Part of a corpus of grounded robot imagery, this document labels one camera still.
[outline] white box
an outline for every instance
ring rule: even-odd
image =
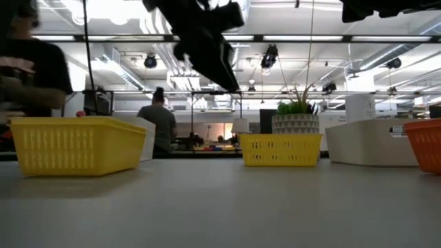
[[[356,121],[325,130],[333,162],[368,166],[418,166],[406,135],[393,134],[415,119]]]

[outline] table surface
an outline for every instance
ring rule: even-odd
[[[102,178],[0,163],[0,247],[441,247],[441,177],[418,168],[157,160]]]

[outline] white container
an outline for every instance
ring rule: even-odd
[[[375,119],[327,128],[329,158],[354,165],[418,166],[407,136],[389,132],[414,121],[418,120]]]
[[[149,121],[146,121],[143,118],[135,116],[113,116],[112,118],[118,119],[120,121],[125,121],[139,127],[144,127],[148,130],[147,135],[145,136],[143,153],[141,154],[140,162],[152,160],[156,125]]]

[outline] gray shirt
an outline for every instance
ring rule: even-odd
[[[138,117],[144,118],[156,125],[154,144],[170,151],[171,141],[174,138],[173,129],[176,127],[174,115],[163,106],[151,105],[142,107],[139,110]]]

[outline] ceiling light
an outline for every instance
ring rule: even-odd
[[[277,92],[277,91],[273,91],[273,92],[270,92],[270,91],[262,91],[262,92],[258,92],[259,94],[282,94],[282,92]]]
[[[115,94],[142,94],[142,91],[115,91]]]
[[[265,35],[264,41],[341,41],[341,35]]]
[[[253,35],[224,35],[226,41],[252,41]]]
[[[262,69],[269,69],[273,67],[276,63],[276,58],[278,57],[278,49],[277,46],[271,44],[268,46],[267,51],[264,53],[262,61],[260,62],[260,66]]]
[[[40,41],[73,41],[74,37],[70,35],[34,35],[32,38],[39,39]]]
[[[388,37],[388,36],[354,36],[352,37],[352,41],[428,41],[431,37],[422,36],[422,37],[407,37],[407,36],[396,36],[396,37]]]
[[[171,92],[164,92],[164,94],[191,94],[192,92],[186,92],[186,91],[182,91],[182,92],[180,92],[180,91],[175,91],[175,92],[173,92],[173,91],[171,91]]]
[[[108,39],[113,39],[115,36],[104,36],[104,35],[90,35],[89,41],[105,41]]]

